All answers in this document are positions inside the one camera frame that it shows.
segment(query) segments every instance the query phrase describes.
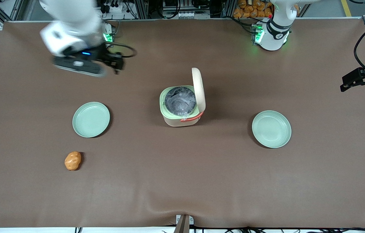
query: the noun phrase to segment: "brown table mat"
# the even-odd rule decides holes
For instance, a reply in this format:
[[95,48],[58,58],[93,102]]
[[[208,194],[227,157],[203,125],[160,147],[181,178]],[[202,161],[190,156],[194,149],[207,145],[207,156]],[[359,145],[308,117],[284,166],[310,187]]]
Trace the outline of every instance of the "brown table mat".
[[[0,227],[161,226],[181,213],[199,227],[365,227],[365,87],[339,90],[361,19],[297,20],[275,52],[230,20],[123,22],[116,41],[138,55],[105,78],[55,68],[45,25],[0,31]],[[207,109],[169,127],[159,94],[192,84],[191,67]],[[113,120],[85,139],[72,116],[91,101]],[[250,130],[268,109],[292,125],[280,149]],[[85,161],[71,172],[74,150]]]

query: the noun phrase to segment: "green led light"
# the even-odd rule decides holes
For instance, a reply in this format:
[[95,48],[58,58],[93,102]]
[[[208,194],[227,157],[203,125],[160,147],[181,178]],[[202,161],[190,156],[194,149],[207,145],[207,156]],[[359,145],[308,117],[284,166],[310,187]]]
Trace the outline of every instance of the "green led light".
[[103,38],[104,38],[104,40],[105,40],[105,41],[110,41],[110,42],[112,41],[112,36],[111,36],[111,35],[109,35],[109,34],[105,34],[105,33],[104,33],[104,34],[103,34]]
[[263,38],[264,35],[264,30],[261,30],[259,33],[257,33],[256,35],[256,43],[260,43],[261,42],[261,38]]

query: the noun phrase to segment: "robotic arm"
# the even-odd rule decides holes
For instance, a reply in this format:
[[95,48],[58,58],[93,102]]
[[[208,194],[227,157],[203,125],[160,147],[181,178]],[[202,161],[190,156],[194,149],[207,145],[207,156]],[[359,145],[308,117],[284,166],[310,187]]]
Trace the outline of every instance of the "robotic arm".
[[104,23],[95,0],[40,0],[40,5],[55,19],[40,34],[58,68],[101,77],[106,72],[93,61],[103,62],[118,74],[124,66],[123,58],[131,57],[111,53],[108,47],[128,47],[135,55],[129,46],[103,40]]
[[289,29],[298,14],[295,4],[317,1],[319,0],[270,0],[274,5],[273,17],[267,22],[258,23],[260,29],[254,38],[255,44],[269,51],[280,49],[286,43]]

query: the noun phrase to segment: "red handle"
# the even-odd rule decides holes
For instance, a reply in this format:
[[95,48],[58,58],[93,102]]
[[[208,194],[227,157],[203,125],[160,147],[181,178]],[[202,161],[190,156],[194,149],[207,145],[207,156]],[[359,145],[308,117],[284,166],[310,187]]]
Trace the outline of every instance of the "red handle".
[[200,112],[200,114],[198,114],[197,116],[193,117],[193,118],[188,118],[188,119],[181,119],[180,122],[186,122],[186,121],[194,121],[197,120],[198,118],[200,118],[203,115],[204,112]]

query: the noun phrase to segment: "mint green plate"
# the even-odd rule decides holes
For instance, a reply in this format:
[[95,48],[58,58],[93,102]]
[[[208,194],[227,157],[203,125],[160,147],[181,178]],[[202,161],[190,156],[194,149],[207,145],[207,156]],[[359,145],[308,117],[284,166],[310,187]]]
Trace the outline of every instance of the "mint green plate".
[[264,146],[279,148],[289,142],[292,127],[287,118],[276,111],[263,111],[256,115],[252,124],[253,134]]
[[82,137],[96,137],[107,128],[110,113],[107,107],[99,102],[82,105],[73,116],[73,129]]

